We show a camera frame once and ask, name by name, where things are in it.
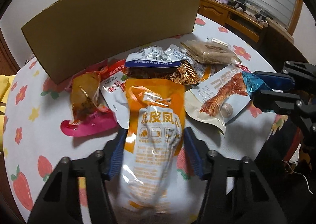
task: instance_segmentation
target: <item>yellow star print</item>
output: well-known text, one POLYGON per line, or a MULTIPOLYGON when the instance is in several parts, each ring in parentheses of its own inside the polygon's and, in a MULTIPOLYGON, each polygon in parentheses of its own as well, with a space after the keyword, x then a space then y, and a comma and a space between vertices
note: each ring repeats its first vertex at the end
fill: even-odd
POLYGON ((34 74, 33 74, 33 77, 36 77, 37 75, 39 75, 39 71, 37 70, 34 74))
POLYGON ((4 158, 6 158, 8 156, 8 150, 7 148, 4 148, 3 149, 3 155, 4 155, 4 158))
POLYGON ((30 120, 30 121, 34 121, 38 116, 39 116, 39 110, 40 110, 40 108, 38 107, 38 108, 32 108, 32 113, 31 113, 31 115, 28 117, 28 119, 30 120))

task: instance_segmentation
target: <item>clear plastic wrapper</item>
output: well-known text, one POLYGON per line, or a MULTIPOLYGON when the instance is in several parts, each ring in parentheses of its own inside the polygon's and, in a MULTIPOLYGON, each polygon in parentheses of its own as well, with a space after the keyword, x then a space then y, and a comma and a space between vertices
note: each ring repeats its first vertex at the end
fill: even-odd
POLYGON ((72 80, 70 102, 72 120, 64 120, 60 128, 67 136, 96 134, 117 126, 113 112, 99 96, 100 71, 87 72, 72 80))
POLYGON ((131 53, 125 62, 127 68, 173 68, 180 65, 181 62, 172 53, 166 54, 160 46, 149 46, 131 53))
POLYGON ((124 146, 119 204, 142 215, 168 212, 167 185, 182 147, 184 86, 165 79, 126 81, 130 126, 124 146))
POLYGON ((197 62, 191 56, 189 56, 184 49, 179 48, 174 44, 170 45, 169 48, 165 50, 165 53, 172 53, 181 62, 187 61, 194 69, 195 74, 200 81, 204 81, 214 74, 214 66, 197 62))
POLYGON ((221 41, 221 40, 219 40, 219 39, 217 39, 217 38, 209 38, 209 37, 207 37, 207 40, 206 40, 206 42, 215 42, 215 43, 219 43, 219 44, 221 44, 221 45, 224 45, 224 46, 226 46, 228 49, 232 49, 232 47, 231 47, 231 45, 229 44, 229 43, 226 43, 226 42, 224 42, 224 41, 221 41))
POLYGON ((239 68, 228 65, 185 93, 185 110, 195 120, 217 126, 235 117, 250 98, 239 68))
POLYGON ((181 43, 187 53, 199 63, 240 64, 237 55, 227 46, 217 42, 190 40, 181 43))
POLYGON ((125 96, 127 75, 124 64, 125 59, 109 66, 108 71, 103 75, 104 80, 101 81, 100 91, 109 108, 115 113, 118 124, 128 129, 130 109, 125 96))

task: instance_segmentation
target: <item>floral tablecloth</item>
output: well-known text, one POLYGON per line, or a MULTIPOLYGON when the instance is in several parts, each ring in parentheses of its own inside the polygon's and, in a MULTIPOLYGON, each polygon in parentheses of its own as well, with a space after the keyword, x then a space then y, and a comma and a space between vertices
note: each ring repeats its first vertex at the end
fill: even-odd
MULTIPOLYGON (((273 68, 246 42, 219 24, 198 15, 190 34, 178 35, 151 45, 168 48, 180 46, 186 40, 203 40, 215 37, 229 43, 234 52, 250 71, 274 71, 273 68)), ((139 48, 115 56, 124 59, 139 48)), ((185 125, 191 126, 196 136, 210 149, 218 150, 225 157, 254 159, 269 136, 276 115, 262 113, 251 103, 238 117, 227 125, 225 136, 212 125, 186 117, 185 125)), ((27 63, 16 75, 7 101, 4 152, 10 187, 16 204, 27 221, 30 210, 54 166, 63 156, 79 159, 90 155, 116 136, 117 130, 89 137, 73 138, 60 130, 63 120, 71 119, 69 93, 64 84, 55 85, 36 58, 27 63)), ((172 214, 151 218, 150 223, 191 223, 200 209, 205 182, 194 176, 185 159, 185 151, 174 159, 171 169, 174 187, 170 196, 172 214)), ((119 214, 116 207, 118 178, 107 182, 110 200, 119 223, 129 223, 128 217, 119 214)), ((84 223, 89 223, 85 181, 79 179, 79 195, 84 223)))

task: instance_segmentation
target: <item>strawberry print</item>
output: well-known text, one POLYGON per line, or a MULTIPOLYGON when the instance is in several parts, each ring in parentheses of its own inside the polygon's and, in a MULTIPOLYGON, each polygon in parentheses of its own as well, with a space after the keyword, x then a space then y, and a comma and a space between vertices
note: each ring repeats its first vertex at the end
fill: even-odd
POLYGON ((262 114, 262 111, 259 108, 255 107, 252 102, 248 107, 248 110, 254 118, 258 117, 258 114, 262 114))
POLYGON ((225 32, 225 33, 228 33, 228 29, 224 28, 224 27, 218 27, 218 30, 220 32, 225 32))
POLYGON ((83 207, 88 207, 86 179, 84 177, 78 178, 79 182, 79 201, 83 207))
POLYGON ((37 62, 37 60, 34 61, 34 62, 32 62, 31 65, 30 65, 30 67, 29 67, 29 69, 32 69, 32 68, 35 66, 36 62, 37 62))
POLYGON ((185 153, 184 148, 182 148, 178 154, 177 171, 181 173, 181 176, 184 178, 184 180, 189 180, 194 176, 189 157, 185 153))
POLYGON ((53 167, 49 160, 42 155, 39 156, 37 161, 37 169, 39 171, 39 175, 43 178, 43 181, 46 181, 53 171, 53 167))
POLYGON ((15 142, 19 145, 22 139, 22 128, 16 129, 15 142))
POLYGON ((173 37, 170 37, 171 39, 180 39, 183 35, 176 35, 176 36, 173 36, 173 37))
POLYGON ((9 118, 7 117, 7 115, 4 116, 4 121, 3 121, 3 133, 5 132, 5 126, 7 125, 9 118))
POLYGON ((11 92, 15 89, 16 85, 18 84, 18 82, 15 82, 12 87, 11 87, 11 92))
POLYGON ((31 196, 31 191, 28 186, 28 182, 25 175, 22 172, 20 172, 19 165, 16 168, 16 175, 11 175, 11 180, 13 181, 13 190, 20 203, 27 210, 32 210, 33 200, 31 196))
POLYGON ((27 89, 27 85, 20 88, 20 91, 15 97, 15 105, 18 105, 20 101, 22 101, 25 98, 25 91, 27 89))
POLYGON ((57 99, 59 97, 59 93, 64 91, 64 89, 69 85, 69 82, 70 79, 66 79, 59 85, 56 85, 50 77, 47 77, 43 84, 43 92, 41 93, 41 96, 51 94, 53 99, 57 99))
POLYGON ((195 19, 195 24, 198 24, 199 26, 204 26, 206 23, 202 19, 196 18, 195 19))
POLYGON ((251 55, 248 54, 244 48, 240 46, 236 46, 236 45, 234 46, 234 48, 235 48, 235 54, 238 54, 244 57, 246 60, 250 61, 251 55))

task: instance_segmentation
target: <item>cardboard sheet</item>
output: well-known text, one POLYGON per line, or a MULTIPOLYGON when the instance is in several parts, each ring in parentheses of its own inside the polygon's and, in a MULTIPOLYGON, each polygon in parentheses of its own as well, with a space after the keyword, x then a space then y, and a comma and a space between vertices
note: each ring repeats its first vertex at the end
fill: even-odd
POLYGON ((199 0, 59 0, 22 27, 56 83, 120 52, 190 33, 199 0))

